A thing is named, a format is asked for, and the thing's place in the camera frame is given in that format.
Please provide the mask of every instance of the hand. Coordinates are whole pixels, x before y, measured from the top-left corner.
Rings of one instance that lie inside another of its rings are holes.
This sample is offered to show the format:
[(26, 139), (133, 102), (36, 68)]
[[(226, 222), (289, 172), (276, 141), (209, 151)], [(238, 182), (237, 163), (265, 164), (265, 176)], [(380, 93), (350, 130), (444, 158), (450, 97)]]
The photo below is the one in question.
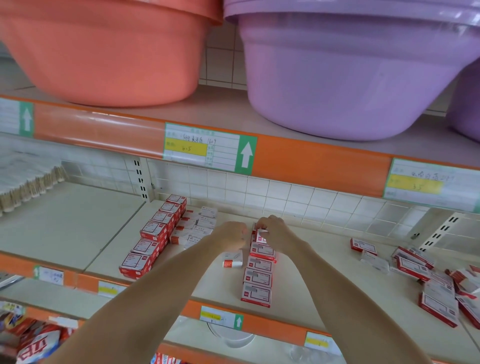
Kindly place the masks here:
[(268, 230), (261, 232), (261, 237), (267, 240), (269, 246), (280, 253), (289, 255), (295, 245), (301, 242), (299, 237), (288, 228), (283, 219), (275, 215), (261, 218), (258, 220), (256, 227)]
[(236, 251), (245, 245), (247, 225), (243, 222), (227, 221), (215, 227), (209, 235), (213, 242), (221, 244), (225, 251)]

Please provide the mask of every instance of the orange plastic basin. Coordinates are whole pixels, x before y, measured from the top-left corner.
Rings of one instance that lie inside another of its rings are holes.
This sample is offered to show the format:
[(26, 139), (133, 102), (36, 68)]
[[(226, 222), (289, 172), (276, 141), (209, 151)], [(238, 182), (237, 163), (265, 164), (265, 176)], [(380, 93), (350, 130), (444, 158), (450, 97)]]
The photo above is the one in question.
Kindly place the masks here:
[(166, 104), (195, 91), (218, 14), (216, 7), (198, 15), (157, 5), (166, 0), (152, 2), (0, 0), (0, 37), (30, 80), (60, 99), (111, 107)]

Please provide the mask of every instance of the person's right arm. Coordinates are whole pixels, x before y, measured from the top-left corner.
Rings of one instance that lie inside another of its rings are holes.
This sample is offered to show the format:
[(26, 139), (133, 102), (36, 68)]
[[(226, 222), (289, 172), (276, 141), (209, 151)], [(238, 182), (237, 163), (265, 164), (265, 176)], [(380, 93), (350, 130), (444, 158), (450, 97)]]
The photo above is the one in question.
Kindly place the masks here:
[(261, 235), (299, 270), (327, 331), (348, 364), (432, 364), (369, 296), (323, 260), (275, 216), (261, 218)]

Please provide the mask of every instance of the white arrow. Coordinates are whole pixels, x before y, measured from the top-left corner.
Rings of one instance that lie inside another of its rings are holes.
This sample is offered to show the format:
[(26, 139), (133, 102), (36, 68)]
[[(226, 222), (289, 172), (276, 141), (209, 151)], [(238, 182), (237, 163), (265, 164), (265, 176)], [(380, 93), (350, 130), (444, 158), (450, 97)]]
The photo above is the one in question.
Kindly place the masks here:
[(248, 168), (248, 162), (250, 161), (250, 157), (253, 156), (252, 147), (250, 147), (250, 142), (247, 143), (245, 148), (240, 152), (243, 155), (243, 160), (241, 162), (242, 168)]
[(25, 112), (23, 114), (23, 119), (25, 122), (25, 131), (29, 132), (30, 131), (30, 123), (32, 122), (32, 115), (30, 115), (30, 112), (28, 109), (25, 109)]

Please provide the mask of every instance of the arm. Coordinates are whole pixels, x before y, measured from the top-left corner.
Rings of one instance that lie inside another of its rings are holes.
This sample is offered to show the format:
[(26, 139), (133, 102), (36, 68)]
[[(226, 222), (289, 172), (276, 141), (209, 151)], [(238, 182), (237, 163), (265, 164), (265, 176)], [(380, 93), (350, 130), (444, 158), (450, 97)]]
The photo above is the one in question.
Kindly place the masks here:
[(227, 222), (154, 267), (96, 312), (45, 364), (149, 363), (198, 281), (222, 252), (240, 249), (247, 226)]
[(299, 239), (282, 219), (261, 218), (257, 227), (268, 230), (261, 235), (299, 270), (320, 318), (348, 364), (432, 364), (390, 316)]

